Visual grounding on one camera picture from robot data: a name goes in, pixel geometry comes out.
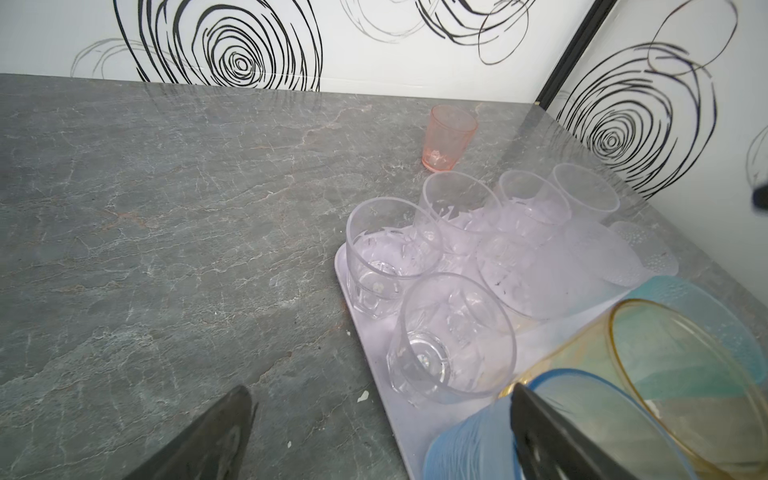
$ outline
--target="glass rim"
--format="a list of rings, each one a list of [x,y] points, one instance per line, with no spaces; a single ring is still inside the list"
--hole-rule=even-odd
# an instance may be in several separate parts
[[[446,108],[446,107],[447,107],[447,108],[450,108],[450,109],[452,109],[453,111],[460,111],[460,112],[462,112],[463,114],[466,114],[466,116],[467,116],[467,117],[469,117],[469,118],[471,118],[471,119],[472,119],[472,121],[475,123],[475,126],[474,126],[473,128],[470,128],[469,130],[466,130],[466,129],[463,129],[463,128],[456,128],[456,127],[452,127],[452,126],[450,126],[450,125],[446,125],[445,123],[441,122],[441,121],[440,121],[440,120],[437,118],[437,116],[435,115],[435,109],[436,109],[436,108]],[[440,104],[440,105],[435,105],[434,107],[432,107],[432,108],[429,110],[429,117],[430,117],[432,120],[434,120],[434,121],[435,121],[435,122],[436,122],[438,125],[440,125],[441,127],[443,127],[443,128],[447,128],[448,130],[453,130],[453,131],[460,131],[460,132],[462,132],[462,133],[464,133],[464,134],[468,134],[468,133],[472,133],[472,132],[475,132],[475,131],[477,131],[477,129],[478,129],[478,126],[479,126],[479,123],[478,123],[478,119],[477,119],[477,118],[473,117],[473,116],[472,116],[472,114],[470,114],[468,111],[464,110],[463,108],[459,108],[459,107],[456,107],[455,105],[448,105],[448,104]]]
[[[421,273],[417,273],[415,275],[393,275],[391,273],[384,272],[384,271],[374,267],[373,265],[368,263],[364,258],[362,258],[362,255],[360,255],[358,253],[357,249],[355,248],[354,242],[352,242],[352,239],[349,238],[349,228],[350,228],[351,223],[352,223],[352,218],[354,217],[355,213],[358,210],[360,210],[360,208],[362,208],[363,206],[365,206],[367,204],[370,204],[372,202],[381,201],[381,200],[395,200],[397,202],[400,202],[400,203],[403,203],[403,204],[407,204],[408,206],[417,209],[417,211],[420,211],[422,214],[424,214],[426,216],[426,218],[430,222],[432,222],[432,224],[435,225],[435,232],[439,235],[439,241],[437,242],[437,245],[435,245],[435,247],[436,247],[437,251],[440,252],[440,255],[437,258],[437,260],[435,260],[435,262],[428,269],[424,270]],[[374,198],[369,198],[368,200],[365,200],[364,202],[358,204],[355,208],[352,209],[352,212],[349,213],[349,216],[346,219],[346,231],[344,232],[344,235],[346,237],[346,244],[347,244],[347,246],[352,251],[352,254],[357,258],[357,260],[360,261],[363,265],[365,265],[366,268],[371,269],[372,271],[376,272],[379,275],[384,276],[385,278],[396,278],[396,279],[400,279],[400,280],[413,280],[413,279],[419,278],[420,276],[423,276],[423,275],[426,275],[428,273],[431,273],[440,264],[440,260],[442,260],[442,254],[443,254],[443,251],[445,249],[445,247],[443,246],[443,242],[442,242],[442,233],[440,232],[440,226],[437,224],[437,222],[435,222],[435,219],[432,218],[432,215],[430,215],[429,212],[426,212],[419,205],[416,205],[413,202],[409,202],[407,200],[404,200],[404,199],[398,198],[398,197],[374,197]],[[424,240],[427,243],[433,244],[433,242],[431,240],[427,240],[427,239],[424,239]]]
[[[547,380],[551,380],[553,378],[557,378],[560,376],[568,376],[568,375],[595,380],[599,384],[606,386],[608,390],[618,393],[620,397],[622,397],[624,400],[627,400],[628,404],[634,407],[642,415],[642,417],[648,421],[651,427],[653,427],[653,429],[659,434],[659,437],[663,439],[664,442],[667,444],[667,446],[670,447],[670,450],[674,452],[674,454],[677,456],[677,459],[680,461],[680,465],[683,466],[686,473],[689,475],[690,479],[697,480],[699,478],[696,475],[694,467],[691,465],[691,463],[688,461],[688,458],[685,456],[683,449],[680,448],[678,441],[676,441],[676,439],[672,435],[670,435],[670,433],[664,428],[661,422],[659,422],[656,419],[656,417],[654,417],[648,412],[646,405],[641,405],[639,402],[637,402],[635,399],[629,396],[626,392],[623,392],[619,387],[617,387],[611,382],[608,382],[606,379],[601,378],[600,376],[597,376],[593,373],[585,372],[584,370],[563,368],[563,369],[552,369],[552,370],[543,372],[538,376],[536,376],[535,378],[533,378],[533,380],[528,382],[526,386],[531,391],[535,392],[536,388],[541,386],[541,384],[546,382]],[[517,474],[515,478],[522,478],[522,476],[520,475],[521,466],[520,466],[520,463],[518,462],[517,455],[513,455],[513,459],[514,459],[514,465],[515,465],[515,473]]]
[[[427,204],[429,205],[429,216],[430,216],[430,218],[437,217],[436,221],[439,221],[441,225],[445,224],[445,225],[448,225],[449,227],[451,227],[452,229],[456,229],[456,230],[458,230],[460,232],[471,233],[473,235],[486,235],[488,233],[497,233],[497,232],[500,231],[500,230],[464,230],[463,228],[459,228],[456,225],[454,225],[453,223],[447,221],[445,218],[440,217],[437,214],[437,212],[435,212],[435,210],[432,208],[432,203],[429,201],[429,198],[427,197],[427,184],[429,183],[429,181],[433,177],[437,177],[439,175],[459,175],[459,176],[462,176],[462,177],[467,177],[469,180],[472,180],[476,184],[478,184],[478,185],[482,186],[483,188],[485,188],[485,190],[489,194],[491,194],[491,196],[493,198],[493,201],[495,202],[495,208],[497,210],[500,210],[502,208],[502,202],[498,199],[496,194],[493,193],[493,190],[488,188],[488,185],[484,184],[483,182],[481,182],[477,178],[474,178],[472,175],[463,174],[462,172],[455,172],[453,170],[445,170],[445,171],[442,171],[442,172],[435,172],[435,173],[429,175],[426,178],[426,180],[424,180],[424,184],[422,185],[422,196],[424,197],[424,199],[426,200]],[[444,251],[448,252],[445,245],[443,245],[443,248],[445,249]]]
[[[569,221],[569,220],[570,220],[570,219],[573,217],[573,211],[571,210],[571,204],[570,204],[570,203],[568,203],[568,198],[565,196],[565,194],[564,194],[564,193],[563,193],[563,192],[562,192],[562,191],[561,191],[559,188],[557,188],[555,185],[553,185],[553,183],[552,183],[552,182],[550,182],[549,180],[547,180],[546,178],[543,178],[541,175],[537,175],[537,174],[535,174],[535,173],[533,173],[533,172],[529,172],[529,171],[526,171],[526,170],[516,170],[516,169],[514,169],[514,168],[513,168],[512,170],[507,170],[506,172],[504,172],[503,174],[501,174],[501,176],[498,178],[498,190],[499,190],[499,191],[502,193],[502,196],[504,197],[504,201],[508,201],[508,202],[509,202],[509,201],[511,201],[511,200],[509,200],[509,198],[507,198],[507,194],[504,192],[504,186],[502,185],[502,182],[504,181],[504,179],[505,179],[505,176],[506,176],[507,174],[525,174],[525,175],[530,175],[530,176],[532,176],[532,177],[536,177],[536,178],[538,178],[538,179],[539,179],[539,180],[541,180],[541,181],[542,181],[544,184],[546,184],[546,185],[549,185],[550,187],[552,187],[552,190],[553,190],[553,191],[554,191],[554,192],[555,192],[557,195],[559,195],[559,196],[560,196],[560,198],[563,200],[563,203],[564,203],[564,205],[565,205],[565,208],[566,208],[566,210],[568,211],[568,218],[566,218],[565,220],[563,220],[563,221],[562,221],[562,222],[560,222],[560,223],[555,223],[555,222],[547,222],[547,221],[542,221],[542,220],[539,220],[539,219],[533,218],[533,217],[531,217],[531,215],[529,215],[529,214],[528,214],[528,212],[527,212],[527,211],[523,212],[523,214],[524,214],[526,217],[528,217],[528,218],[531,218],[532,220],[534,220],[534,221],[537,221],[537,222],[539,222],[539,223],[542,223],[542,224],[544,224],[544,225],[551,225],[551,226],[553,226],[553,227],[557,227],[557,226],[560,226],[560,225],[562,225],[562,224],[564,224],[564,223],[568,222],[568,221]]]
[[[422,283],[425,283],[427,280],[430,280],[431,278],[435,278],[437,276],[450,276],[454,277],[458,280],[470,282],[470,284],[473,284],[474,286],[478,287],[483,293],[485,293],[486,296],[488,296],[489,299],[497,306],[499,312],[502,313],[503,318],[506,322],[506,325],[509,327],[510,337],[511,337],[511,347],[512,347],[512,361],[509,365],[509,372],[504,380],[500,381],[498,383],[498,386],[494,389],[490,390],[484,390],[482,392],[466,392],[465,390],[459,390],[455,389],[451,386],[448,386],[444,383],[436,382],[434,380],[434,377],[429,375],[429,372],[427,372],[426,368],[422,365],[422,363],[419,361],[418,357],[416,357],[416,354],[413,352],[413,348],[411,347],[410,342],[408,342],[407,347],[407,354],[411,357],[410,359],[414,361],[414,363],[417,365],[417,369],[420,372],[423,372],[426,374],[426,376],[429,377],[430,383],[433,384],[438,389],[441,389],[446,392],[454,393],[457,396],[463,396],[467,399],[483,399],[485,397],[493,396],[494,392],[497,392],[499,389],[503,389],[505,386],[507,386],[515,374],[515,365],[517,365],[518,362],[518,341],[517,336],[515,335],[515,328],[512,326],[512,322],[509,319],[509,315],[504,311],[503,305],[498,301],[496,298],[496,295],[493,292],[488,291],[487,288],[483,287],[483,285],[475,282],[473,279],[459,275],[458,273],[450,273],[450,272],[436,272],[436,273],[430,273],[428,275],[425,275],[423,278],[419,279],[419,281],[413,285],[405,294],[405,297],[402,300],[402,305],[400,306],[400,312],[397,316],[397,326],[396,329],[399,330],[399,335],[404,336],[406,338],[406,341],[408,339],[408,331],[406,329],[406,319],[405,319],[405,311],[406,311],[406,305],[408,302],[413,298],[414,292],[422,285]]]
[[[565,190],[565,188],[563,187],[563,184],[558,180],[557,169],[559,168],[560,170],[562,170],[563,167],[565,167],[565,168],[574,168],[576,170],[582,170],[584,172],[587,172],[591,176],[597,178],[603,185],[606,185],[610,189],[610,191],[613,192],[613,194],[614,194],[613,197],[616,200],[616,202],[615,202],[616,203],[616,207],[612,207],[612,208],[608,208],[608,209],[605,209],[605,208],[595,208],[595,207],[592,207],[591,205],[587,205],[583,201],[581,201],[581,200],[577,199],[576,197],[574,197],[573,194],[571,194],[570,192]],[[611,186],[611,184],[609,184],[603,177],[601,177],[600,175],[596,174],[593,170],[590,170],[589,168],[582,167],[581,165],[576,165],[576,164],[557,164],[557,165],[554,166],[554,168],[552,168],[552,174],[554,175],[554,181],[556,181],[558,183],[558,186],[560,187],[559,190],[562,190],[564,194],[568,195],[569,199],[573,200],[574,202],[576,202],[577,204],[579,204],[579,205],[581,205],[581,206],[583,206],[585,208],[588,208],[589,210],[594,210],[596,212],[605,212],[606,214],[612,214],[613,212],[618,210],[619,207],[621,206],[621,198],[619,198],[619,194],[616,192],[616,190],[614,190],[614,188]]]
[[[757,339],[755,338],[755,336],[752,334],[752,332],[750,332],[750,330],[746,327],[746,325],[744,325],[744,323],[739,319],[739,317],[733,312],[733,309],[730,308],[728,305],[726,305],[724,302],[722,302],[720,299],[716,298],[714,295],[709,293],[706,289],[702,288],[701,286],[699,286],[694,282],[685,280],[684,278],[680,278],[675,275],[654,275],[651,279],[648,280],[648,282],[650,282],[651,280],[658,281],[659,279],[662,279],[664,282],[673,283],[676,286],[685,286],[686,288],[694,291],[695,293],[705,296],[716,308],[720,309],[719,314],[727,316],[732,324],[736,325],[737,328],[739,328],[742,333],[747,334],[746,338],[747,338],[747,341],[750,343],[751,348],[757,349],[757,351],[759,352],[763,351],[762,347],[760,347],[760,344],[757,342]],[[634,292],[635,290],[636,289],[633,289],[632,291],[630,291],[623,300],[645,300],[637,297],[629,297],[629,295],[631,295],[632,292]],[[768,361],[766,361],[765,356],[760,355],[759,361],[760,361],[760,378],[755,379],[755,383],[762,382],[763,380],[765,380],[766,375],[768,375]]]
[[[705,459],[698,453],[696,453],[694,450],[692,450],[686,442],[682,441],[680,437],[674,434],[667,425],[659,419],[655,414],[653,409],[645,402],[643,397],[640,395],[640,392],[637,391],[637,388],[635,387],[634,383],[629,377],[629,374],[627,373],[627,370],[624,369],[624,364],[621,362],[621,356],[619,355],[618,349],[616,348],[616,342],[614,340],[614,321],[616,320],[616,315],[621,311],[624,310],[627,306],[633,306],[637,304],[647,304],[650,306],[653,306],[654,308],[658,308],[659,310],[666,310],[669,313],[672,313],[674,315],[674,321],[678,322],[685,330],[691,333],[691,335],[695,336],[697,340],[702,342],[708,349],[710,349],[716,356],[719,361],[724,363],[730,372],[736,372],[741,378],[741,380],[746,380],[746,382],[743,382],[745,384],[745,390],[747,391],[747,395],[750,399],[755,399],[757,401],[757,405],[755,405],[754,409],[762,409],[763,413],[766,414],[766,417],[768,417],[768,402],[763,398],[763,395],[760,393],[760,390],[757,388],[757,385],[755,382],[751,379],[749,373],[733,358],[731,358],[730,353],[725,350],[725,347],[721,346],[720,343],[709,333],[707,333],[704,329],[700,328],[694,321],[691,319],[688,319],[685,315],[682,313],[677,312],[676,310],[673,310],[669,308],[668,306],[661,305],[660,303],[653,302],[651,300],[645,300],[645,299],[625,299],[617,302],[612,308],[609,313],[608,322],[607,322],[607,333],[608,333],[608,343],[609,343],[609,352],[611,361],[614,364],[614,367],[617,370],[617,374],[619,378],[627,385],[629,386],[631,390],[631,396],[634,397],[634,399],[639,403],[646,411],[653,416],[653,418],[661,425],[661,427],[667,431],[669,436],[677,443],[678,447],[680,447],[680,450],[685,452],[690,457],[694,458],[696,462],[700,462],[702,465],[706,466],[708,469],[717,472],[721,475],[727,475],[726,478],[732,478],[730,476],[730,473],[724,471],[717,465],[713,464],[709,460]],[[760,467],[760,470],[757,472],[765,472],[768,470],[768,462],[763,462],[763,464]]]

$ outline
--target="blue glass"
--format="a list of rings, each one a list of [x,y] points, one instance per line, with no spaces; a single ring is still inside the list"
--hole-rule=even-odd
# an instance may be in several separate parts
[[[755,383],[766,378],[763,349],[744,324],[720,301],[676,276],[655,276],[625,298],[650,300],[681,313],[723,345]]]
[[[695,479],[664,429],[626,393],[575,369],[556,369],[528,385],[640,480]],[[443,432],[424,462],[425,480],[520,478],[510,426],[511,397]]]

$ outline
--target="gray marble countertop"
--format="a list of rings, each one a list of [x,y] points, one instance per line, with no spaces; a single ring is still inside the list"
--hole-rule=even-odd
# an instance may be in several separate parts
[[[241,478],[405,478],[333,255],[358,203],[418,200],[435,103],[0,75],[0,477],[120,478],[242,383]],[[449,103],[480,123],[457,170],[600,170],[766,346],[765,307],[542,109]]]

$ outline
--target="black trim strip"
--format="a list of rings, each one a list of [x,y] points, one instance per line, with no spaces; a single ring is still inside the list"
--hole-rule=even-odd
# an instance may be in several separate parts
[[[594,0],[589,12],[579,25],[576,35],[571,39],[571,43],[568,44],[557,66],[549,75],[547,83],[544,84],[544,88],[538,94],[536,104],[541,105],[541,108],[545,110],[549,108],[554,96],[560,91],[568,75],[573,71],[576,63],[594,38],[594,34],[598,33],[615,4],[616,0]]]

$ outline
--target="drinking glass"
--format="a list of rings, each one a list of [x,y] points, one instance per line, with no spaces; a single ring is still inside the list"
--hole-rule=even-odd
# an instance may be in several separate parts
[[[625,298],[650,300],[683,314],[716,338],[755,383],[766,378],[766,357],[755,337],[726,306],[696,284],[676,276],[655,276]]]
[[[512,377],[515,333],[494,295],[455,273],[406,294],[387,353],[392,387],[413,405],[493,396]]]
[[[499,230],[516,233],[534,245],[552,238],[571,219],[565,195],[537,174],[507,170],[493,191],[502,202]]]
[[[445,256],[442,271],[460,273],[483,235],[498,231],[501,203],[480,180],[459,172],[424,180],[419,206],[438,222]]]
[[[395,313],[408,287],[438,266],[442,250],[437,223],[415,204],[394,197],[362,202],[346,221],[352,305],[374,318]]]
[[[664,429],[630,396],[576,369],[539,375],[528,388],[639,480],[695,480],[690,463]],[[424,479],[523,478],[506,396],[443,432],[430,446]]]
[[[613,187],[588,168],[559,164],[552,169],[548,180],[568,198],[573,218],[599,222],[621,204]]]
[[[435,106],[429,115],[422,163],[433,172],[451,170],[477,129],[477,120],[461,108]]]
[[[592,221],[571,221],[531,250],[509,234],[477,248],[483,283],[515,312],[535,320],[567,316],[621,295],[648,278],[629,244]]]
[[[670,433],[701,478],[768,475],[766,400],[741,364],[678,312],[622,300],[515,381],[528,384],[561,368],[623,389]]]
[[[637,254],[647,270],[647,277],[653,275],[677,275],[680,265],[672,250],[652,230],[630,222],[615,222],[611,231],[623,238]]]

